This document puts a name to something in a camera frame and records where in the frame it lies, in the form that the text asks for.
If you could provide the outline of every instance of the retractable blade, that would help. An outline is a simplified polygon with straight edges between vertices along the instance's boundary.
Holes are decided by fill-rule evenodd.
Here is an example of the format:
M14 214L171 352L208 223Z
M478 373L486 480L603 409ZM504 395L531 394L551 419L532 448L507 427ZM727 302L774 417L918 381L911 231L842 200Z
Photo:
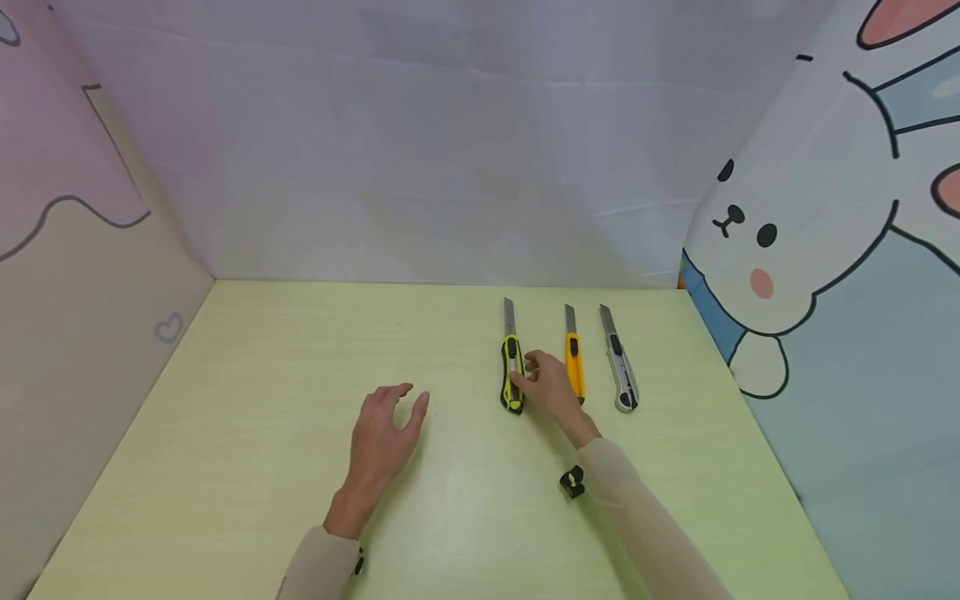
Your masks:
M570 377L570 386L583 404L587 397L584 385L584 360L581 356L580 336L577 335L577 316L573 306L565 305L566 310L566 337L564 350L566 352L566 374Z
M607 356L610 358L613 379L616 381L616 399L613 404L622 413L632 413L638 401L634 369L616 333L613 314L610 308L603 304L600 304L600 319L603 321L604 335L607 338Z
M509 412L519 415L523 413L523 392L510 380L510 373L523 372L523 352L520 350L520 340L516 336L516 320L514 317L514 303L509 298L503 299L504 338L500 347L503 357L503 384L500 386L500 404Z

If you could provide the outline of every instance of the table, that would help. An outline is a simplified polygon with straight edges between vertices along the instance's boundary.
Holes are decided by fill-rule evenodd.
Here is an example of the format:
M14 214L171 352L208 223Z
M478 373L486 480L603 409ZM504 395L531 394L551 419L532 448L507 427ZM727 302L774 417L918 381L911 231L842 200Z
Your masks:
M430 414L347 597L644 597L588 494L558 486L568 443L498 402L504 296L523 346L560 356L577 309L586 408L735 597L847 597L685 292L218 281L32 600L273 598L346 473L360 401L404 380ZM639 382L631 415L600 302Z

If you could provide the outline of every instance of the pink cheek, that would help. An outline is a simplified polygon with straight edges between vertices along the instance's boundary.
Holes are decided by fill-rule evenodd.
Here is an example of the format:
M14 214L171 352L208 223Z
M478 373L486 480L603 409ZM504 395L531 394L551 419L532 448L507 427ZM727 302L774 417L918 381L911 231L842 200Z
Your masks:
M774 280L763 269L753 269L750 272L750 287L754 294L764 300L769 300L774 295Z
M953 167L952 171L941 177L937 195L949 210L960 214L960 169Z

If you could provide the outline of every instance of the cartoon bunny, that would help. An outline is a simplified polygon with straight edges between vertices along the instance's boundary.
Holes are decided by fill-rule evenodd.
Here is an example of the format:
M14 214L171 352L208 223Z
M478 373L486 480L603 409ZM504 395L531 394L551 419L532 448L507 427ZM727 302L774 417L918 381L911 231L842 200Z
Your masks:
M780 336L889 232L960 274L957 8L841 2L700 207L685 257L733 321L745 394L782 391Z

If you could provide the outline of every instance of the beige sleeve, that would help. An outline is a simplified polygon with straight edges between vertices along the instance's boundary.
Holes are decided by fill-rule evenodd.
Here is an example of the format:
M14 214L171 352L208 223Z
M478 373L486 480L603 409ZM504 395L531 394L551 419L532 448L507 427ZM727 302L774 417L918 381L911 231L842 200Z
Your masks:
M310 529L287 565L276 600L337 600L359 555L359 541L331 536L323 527Z
M581 448L579 456L587 491L612 522L656 600L731 598L620 446L598 438Z

